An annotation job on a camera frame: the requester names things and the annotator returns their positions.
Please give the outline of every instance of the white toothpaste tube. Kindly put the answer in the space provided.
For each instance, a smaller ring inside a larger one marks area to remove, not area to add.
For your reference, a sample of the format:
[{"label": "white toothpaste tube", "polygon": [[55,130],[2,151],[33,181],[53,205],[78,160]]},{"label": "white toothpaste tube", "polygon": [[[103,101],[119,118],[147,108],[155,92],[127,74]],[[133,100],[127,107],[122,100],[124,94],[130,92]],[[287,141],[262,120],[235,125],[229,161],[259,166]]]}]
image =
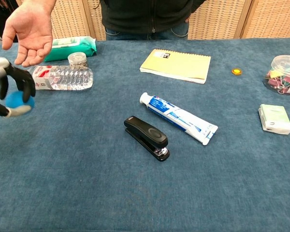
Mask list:
[{"label": "white toothpaste tube", "polygon": [[218,126],[206,122],[157,96],[149,96],[146,92],[141,95],[140,103],[144,103],[149,110],[173,123],[203,145],[208,144],[218,129]]}]

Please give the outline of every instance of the blue tablecloth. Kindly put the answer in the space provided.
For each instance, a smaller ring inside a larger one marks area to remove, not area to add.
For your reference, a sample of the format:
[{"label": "blue tablecloth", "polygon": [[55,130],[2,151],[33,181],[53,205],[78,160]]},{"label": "blue tablecloth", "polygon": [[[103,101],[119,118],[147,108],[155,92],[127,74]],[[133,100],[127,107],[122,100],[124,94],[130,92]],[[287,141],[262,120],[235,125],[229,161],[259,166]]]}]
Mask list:
[{"label": "blue tablecloth", "polygon": [[[211,56],[206,83],[141,73],[154,48]],[[290,135],[263,131],[258,115],[275,104],[290,118],[290,95],[262,83],[290,39],[101,41],[97,50],[90,90],[38,90],[30,114],[0,117],[0,231],[290,232]],[[0,47],[11,62],[16,53]],[[218,125],[216,134],[203,146],[140,104],[143,92]],[[131,115],[168,136],[165,162],[125,132]]]}]

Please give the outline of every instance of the blue ball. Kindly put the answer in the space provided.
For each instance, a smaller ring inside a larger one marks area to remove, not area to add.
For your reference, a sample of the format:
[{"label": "blue ball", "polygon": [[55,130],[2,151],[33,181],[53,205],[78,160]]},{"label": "blue ball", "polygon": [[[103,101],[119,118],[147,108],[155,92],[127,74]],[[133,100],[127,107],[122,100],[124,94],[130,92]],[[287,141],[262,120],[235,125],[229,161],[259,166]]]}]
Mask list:
[{"label": "blue ball", "polygon": [[13,92],[8,95],[5,99],[5,105],[9,108],[17,108],[21,105],[29,105],[31,106],[31,110],[34,108],[34,99],[30,96],[29,101],[23,102],[23,91]]}]

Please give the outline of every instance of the yellow bottle cap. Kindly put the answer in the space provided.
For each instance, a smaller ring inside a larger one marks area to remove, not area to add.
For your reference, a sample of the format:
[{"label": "yellow bottle cap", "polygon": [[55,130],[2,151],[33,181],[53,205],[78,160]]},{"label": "yellow bottle cap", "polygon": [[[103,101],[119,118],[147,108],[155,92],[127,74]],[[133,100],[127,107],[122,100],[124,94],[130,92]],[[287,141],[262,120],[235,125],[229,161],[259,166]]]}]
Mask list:
[{"label": "yellow bottle cap", "polygon": [[240,69],[232,69],[232,73],[234,75],[241,75],[242,74],[242,70],[240,70]]}]

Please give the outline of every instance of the spiral notebook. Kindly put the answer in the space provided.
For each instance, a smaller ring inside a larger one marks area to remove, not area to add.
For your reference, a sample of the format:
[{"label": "spiral notebook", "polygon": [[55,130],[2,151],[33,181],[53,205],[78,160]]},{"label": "spiral notebook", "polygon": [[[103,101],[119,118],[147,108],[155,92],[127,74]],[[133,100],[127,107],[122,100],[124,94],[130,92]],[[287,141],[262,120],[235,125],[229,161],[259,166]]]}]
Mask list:
[{"label": "spiral notebook", "polygon": [[140,71],[204,84],[210,60],[210,56],[154,49],[141,65]]}]

